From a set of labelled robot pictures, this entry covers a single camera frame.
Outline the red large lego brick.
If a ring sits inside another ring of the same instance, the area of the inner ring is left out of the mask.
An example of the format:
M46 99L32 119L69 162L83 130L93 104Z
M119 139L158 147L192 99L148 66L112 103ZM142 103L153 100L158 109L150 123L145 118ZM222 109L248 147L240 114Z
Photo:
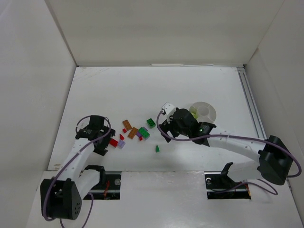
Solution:
M118 141L112 138L112 139L109 141L109 144L110 144L111 146L113 146L113 147L116 148L117 145L118 145Z

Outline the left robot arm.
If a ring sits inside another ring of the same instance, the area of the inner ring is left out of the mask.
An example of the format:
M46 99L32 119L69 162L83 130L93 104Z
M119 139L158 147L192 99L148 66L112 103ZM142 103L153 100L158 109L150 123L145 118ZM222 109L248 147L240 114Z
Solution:
M56 175L40 184L41 213L46 221L75 220L83 198L95 185L106 181L103 166L86 162L92 153L106 155L115 130L107 117L90 115L87 118L87 126L76 128L74 145Z

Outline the white round divided container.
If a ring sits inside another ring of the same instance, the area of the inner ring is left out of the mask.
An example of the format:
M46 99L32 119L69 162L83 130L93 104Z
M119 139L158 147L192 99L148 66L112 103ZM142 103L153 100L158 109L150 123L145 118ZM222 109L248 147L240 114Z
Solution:
M214 123L217 117L215 108L206 102L195 102L193 103L189 111L195 113L198 118L198 122Z

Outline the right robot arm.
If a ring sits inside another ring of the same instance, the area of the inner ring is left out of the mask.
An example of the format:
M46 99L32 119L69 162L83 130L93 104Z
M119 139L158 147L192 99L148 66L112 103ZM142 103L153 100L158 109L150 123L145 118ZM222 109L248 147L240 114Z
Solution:
M163 123L157 124L157 128L167 142L193 142L221 148L250 159L243 163L227 163L221 176L234 182L263 178L275 185L283 185L290 177L289 171L296 159L276 136L259 139L232 135L215 124L198 122L190 111L179 109L170 103L161 108L159 115L166 117Z

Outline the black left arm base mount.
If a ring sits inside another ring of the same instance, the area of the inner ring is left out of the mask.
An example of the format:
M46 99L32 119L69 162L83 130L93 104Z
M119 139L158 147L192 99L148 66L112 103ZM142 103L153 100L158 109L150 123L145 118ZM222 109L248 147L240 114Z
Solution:
M103 166L87 165L85 171L97 171L99 182L90 190L94 200L119 200L121 187L121 171L106 171Z

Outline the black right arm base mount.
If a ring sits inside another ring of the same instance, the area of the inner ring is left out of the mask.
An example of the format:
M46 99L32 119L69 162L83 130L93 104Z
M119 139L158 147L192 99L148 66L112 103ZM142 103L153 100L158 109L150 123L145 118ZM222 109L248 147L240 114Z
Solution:
M232 162L227 163L222 171L204 172L206 194L209 200L247 199L250 200L250 191L247 184L239 185L228 177L228 170Z

